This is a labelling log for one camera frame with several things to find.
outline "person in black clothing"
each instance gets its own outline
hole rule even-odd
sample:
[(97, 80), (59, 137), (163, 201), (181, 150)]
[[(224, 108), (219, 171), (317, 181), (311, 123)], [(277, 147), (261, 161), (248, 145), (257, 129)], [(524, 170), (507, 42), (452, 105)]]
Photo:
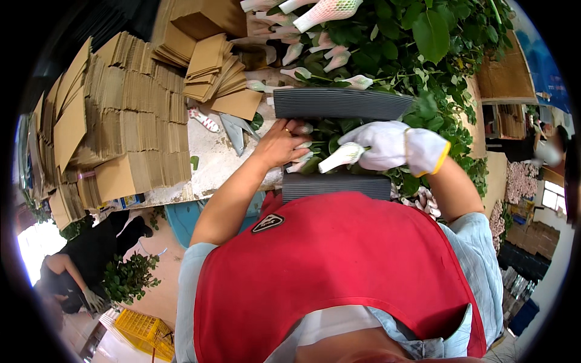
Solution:
[(128, 219), (128, 210), (113, 212), (97, 226), (68, 241), (59, 252), (46, 256), (41, 278), (35, 284), (43, 300), (56, 299), (67, 314), (78, 312), (83, 305), (91, 311), (101, 311), (103, 299), (108, 299), (101, 287), (107, 263), (113, 261), (114, 254), (125, 255), (140, 237), (153, 235), (141, 216), (123, 229)]
[[(524, 140), (487, 139), (486, 144), (489, 151), (503, 152), (511, 163), (536, 159), (540, 164), (538, 166), (545, 162), (555, 167), (561, 163), (569, 142), (569, 135), (563, 126), (555, 129), (553, 132), (551, 125), (542, 125)], [(547, 137), (545, 133), (552, 133), (552, 136)]]

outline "window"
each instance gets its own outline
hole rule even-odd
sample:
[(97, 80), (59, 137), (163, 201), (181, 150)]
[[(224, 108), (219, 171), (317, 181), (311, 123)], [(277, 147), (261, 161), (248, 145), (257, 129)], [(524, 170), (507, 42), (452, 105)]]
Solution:
[(563, 208), (563, 213), (567, 214), (567, 209), (565, 208), (565, 189), (545, 180), (542, 204), (554, 211), (557, 211), (559, 207)]

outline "work table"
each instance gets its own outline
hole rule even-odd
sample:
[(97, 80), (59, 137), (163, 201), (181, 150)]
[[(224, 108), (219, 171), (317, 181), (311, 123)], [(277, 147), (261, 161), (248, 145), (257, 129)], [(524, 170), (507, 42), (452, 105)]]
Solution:
[[(248, 80), (266, 80), (266, 83), (272, 86), (278, 85), (279, 80), (285, 81), (286, 85), (300, 84), (294, 79), (282, 75), (278, 69), (268, 68), (245, 72), (245, 74)], [(267, 97), (272, 97), (272, 95), (263, 94), (256, 110), (264, 119), (264, 124), (256, 131), (261, 137), (270, 130), (272, 124), (276, 121), (274, 108), (266, 104)], [(190, 100), (189, 102), (188, 107), (194, 105), (193, 101)], [(220, 126), (220, 132), (210, 132), (196, 120), (190, 119), (188, 121), (189, 154), (200, 158), (198, 169), (196, 171), (192, 170), (192, 179), (169, 188), (156, 188), (145, 192), (145, 202), (134, 204), (130, 208), (161, 206), (209, 198), (252, 154), (257, 142), (246, 131), (243, 133), (245, 150), (242, 156), (238, 157), (218, 113), (203, 105), (200, 107), (200, 111)], [(281, 184), (282, 168), (274, 168), (267, 173), (259, 190), (277, 189)]]

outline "yellow plastic crate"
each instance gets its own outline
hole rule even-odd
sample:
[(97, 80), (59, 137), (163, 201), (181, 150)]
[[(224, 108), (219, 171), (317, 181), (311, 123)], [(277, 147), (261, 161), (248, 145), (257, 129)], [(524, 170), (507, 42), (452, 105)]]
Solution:
[(155, 356), (168, 362), (174, 356), (171, 330), (160, 318), (125, 309), (115, 320), (115, 328), (141, 351), (151, 355), (155, 347)]

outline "light blue shirt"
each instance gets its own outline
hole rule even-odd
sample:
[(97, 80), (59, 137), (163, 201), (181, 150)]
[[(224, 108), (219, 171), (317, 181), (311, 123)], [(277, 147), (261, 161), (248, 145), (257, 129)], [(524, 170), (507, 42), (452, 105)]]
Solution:
[[(439, 224), (450, 241), (460, 267), (472, 289), (486, 336), (486, 347), (499, 336), (503, 326), (503, 285), (488, 220), (482, 213), (466, 214), (449, 227)], [(175, 354), (178, 363), (197, 363), (193, 347), (193, 304), (198, 277), (206, 256), (216, 245), (198, 243), (185, 252), (179, 277), (178, 310), (175, 323)], [(417, 340), (413, 333), (380, 309), (367, 307), (387, 335), (406, 349), (415, 360), (467, 356), (472, 323), (468, 304), (458, 329), (447, 339)], [(303, 322), (265, 360), (265, 363), (292, 363)]]

